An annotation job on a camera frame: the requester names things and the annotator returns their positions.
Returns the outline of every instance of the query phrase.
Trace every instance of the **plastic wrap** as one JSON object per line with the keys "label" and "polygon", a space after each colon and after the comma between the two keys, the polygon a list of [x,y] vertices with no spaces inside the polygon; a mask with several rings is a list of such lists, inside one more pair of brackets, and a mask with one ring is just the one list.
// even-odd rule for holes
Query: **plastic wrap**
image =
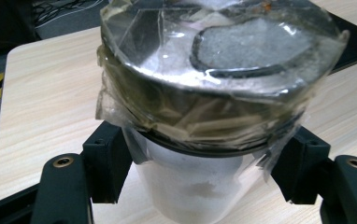
{"label": "plastic wrap", "polygon": [[304,2],[113,1],[97,117],[194,150],[274,145],[346,44]]}

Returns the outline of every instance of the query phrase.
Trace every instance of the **wooden table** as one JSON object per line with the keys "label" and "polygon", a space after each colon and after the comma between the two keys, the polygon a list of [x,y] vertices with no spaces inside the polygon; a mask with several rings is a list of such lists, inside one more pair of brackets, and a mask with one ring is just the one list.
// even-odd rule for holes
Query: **wooden table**
{"label": "wooden table", "polygon": [[[357,1],[315,0],[357,24]],[[81,144],[94,119],[102,69],[98,28],[24,45],[7,57],[0,118],[0,200],[37,183],[44,163]],[[331,158],[357,156],[357,64],[326,78],[305,126],[330,143]],[[286,203],[270,179],[259,181],[221,223],[320,223],[316,205]],[[171,223],[151,207],[132,167],[118,205],[95,204],[96,223]]]}

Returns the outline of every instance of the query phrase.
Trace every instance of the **light wood surface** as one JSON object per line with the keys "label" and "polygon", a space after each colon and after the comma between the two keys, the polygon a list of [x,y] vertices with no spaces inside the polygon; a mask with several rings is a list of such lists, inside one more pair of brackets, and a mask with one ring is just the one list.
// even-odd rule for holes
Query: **light wood surface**
{"label": "light wood surface", "polygon": [[[315,0],[357,24],[357,1]],[[0,200],[37,183],[43,164],[81,144],[94,119],[102,69],[98,28],[24,45],[7,58],[0,118]],[[304,124],[330,143],[331,158],[357,156],[357,64],[326,78]],[[263,180],[220,223],[320,223],[316,205],[286,203],[272,179]],[[95,204],[96,223],[172,223],[151,207],[132,167],[118,204]]]}

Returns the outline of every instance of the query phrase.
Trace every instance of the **clear plastic film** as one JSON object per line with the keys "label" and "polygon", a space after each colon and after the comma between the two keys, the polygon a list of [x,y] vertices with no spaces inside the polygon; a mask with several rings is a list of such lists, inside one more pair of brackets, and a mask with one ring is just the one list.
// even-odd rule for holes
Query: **clear plastic film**
{"label": "clear plastic film", "polygon": [[194,150],[273,146],[348,36],[306,1],[115,0],[97,117]]}

